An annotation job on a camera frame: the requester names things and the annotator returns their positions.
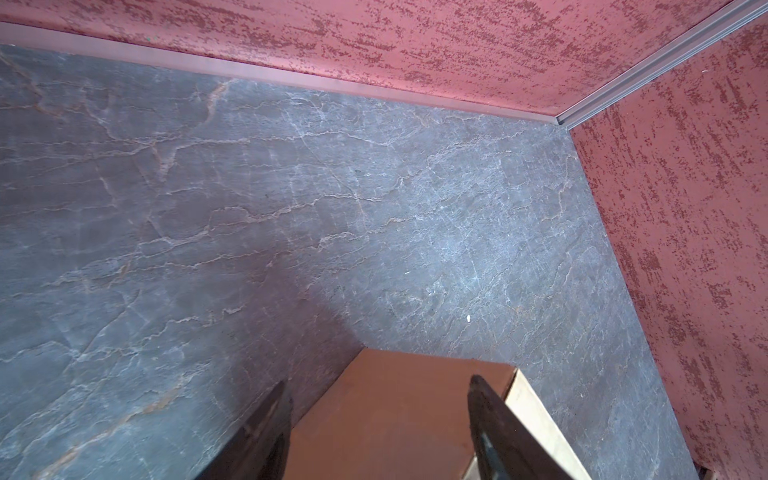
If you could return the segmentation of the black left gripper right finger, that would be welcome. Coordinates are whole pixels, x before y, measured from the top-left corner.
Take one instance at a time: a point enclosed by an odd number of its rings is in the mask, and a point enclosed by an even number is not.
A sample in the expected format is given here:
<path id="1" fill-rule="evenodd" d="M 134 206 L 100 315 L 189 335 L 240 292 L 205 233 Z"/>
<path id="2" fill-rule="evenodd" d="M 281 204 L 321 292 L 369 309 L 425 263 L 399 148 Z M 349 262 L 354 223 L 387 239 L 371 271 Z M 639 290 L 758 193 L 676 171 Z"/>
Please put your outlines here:
<path id="1" fill-rule="evenodd" d="M 482 479 L 570 479 L 480 375 L 470 379 L 468 410 Z"/>

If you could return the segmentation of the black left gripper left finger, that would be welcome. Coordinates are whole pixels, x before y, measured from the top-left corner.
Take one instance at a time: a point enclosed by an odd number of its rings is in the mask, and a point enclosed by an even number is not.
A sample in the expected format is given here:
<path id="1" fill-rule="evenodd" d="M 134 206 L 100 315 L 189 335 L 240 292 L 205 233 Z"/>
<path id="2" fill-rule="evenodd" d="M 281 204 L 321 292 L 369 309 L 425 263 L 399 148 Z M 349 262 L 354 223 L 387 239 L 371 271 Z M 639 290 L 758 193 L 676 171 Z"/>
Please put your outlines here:
<path id="1" fill-rule="evenodd" d="M 292 407 L 286 382 L 278 382 L 196 479 L 282 479 L 290 448 Z"/>

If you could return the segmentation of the brown cardboard express box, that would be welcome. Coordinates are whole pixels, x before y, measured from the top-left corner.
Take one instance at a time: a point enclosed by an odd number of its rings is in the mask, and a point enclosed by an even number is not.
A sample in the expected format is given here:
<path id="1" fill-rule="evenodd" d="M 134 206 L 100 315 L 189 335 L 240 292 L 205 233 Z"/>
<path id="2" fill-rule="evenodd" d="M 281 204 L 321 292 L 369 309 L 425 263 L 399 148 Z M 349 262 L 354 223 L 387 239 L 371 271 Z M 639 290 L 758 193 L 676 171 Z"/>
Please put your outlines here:
<path id="1" fill-rule="evenodd" d="M 365 348 L 293 428 L 288 479 L 482 479 L 468 410 L 482 376 L 569 473 L 589 473 L 522 371 Z"/>

